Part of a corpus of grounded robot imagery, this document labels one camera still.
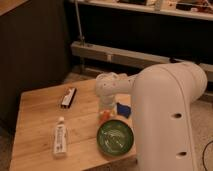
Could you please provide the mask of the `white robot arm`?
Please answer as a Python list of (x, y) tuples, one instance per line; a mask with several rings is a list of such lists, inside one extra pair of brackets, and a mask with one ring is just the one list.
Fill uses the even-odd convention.
[(96, 77), (99, 108), (115, 106), (117, 94), (131, 98), (132, 125), (141, 171), (198, 171), (190, 105), (207, 87), (204, 70), (192, 62), (156, 64), (129, 76)]

